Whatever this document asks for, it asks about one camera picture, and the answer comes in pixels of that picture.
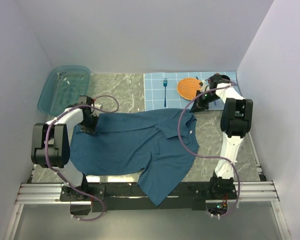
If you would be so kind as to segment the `blue t shirt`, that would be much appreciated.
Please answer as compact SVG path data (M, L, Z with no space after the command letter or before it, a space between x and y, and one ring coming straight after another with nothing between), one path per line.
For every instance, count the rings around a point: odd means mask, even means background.
M196 122L193 113L179 108L102 113L95 134L74 128L70 160L87 176L140 172L139 187L158 206L194 163Z

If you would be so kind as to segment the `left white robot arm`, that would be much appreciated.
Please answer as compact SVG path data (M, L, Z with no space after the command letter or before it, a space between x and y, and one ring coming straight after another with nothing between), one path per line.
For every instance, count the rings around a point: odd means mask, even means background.
M31 161L42 168L51 169L78 201L87 199L90 193L86 176L70 160L70 144L73 130L79 127L87 132L97 125L103 106L89 96L80 96L78 103L66 109L54 119L36 123L32 130Z

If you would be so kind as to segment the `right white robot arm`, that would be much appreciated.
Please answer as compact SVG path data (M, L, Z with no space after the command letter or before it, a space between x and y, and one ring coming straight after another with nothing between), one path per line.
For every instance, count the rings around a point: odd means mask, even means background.
M243 139L251 129L254 103L251 99L242 97L226 75L216 73L207 81L209 86L203 84L201 90L196 92L197 99L190 111L197 113L208 110L209 104L218 99L224 104L220 120L221 159L214 169L208 188L212 198L220 199L227 192L226 186L233 184L234 165Z

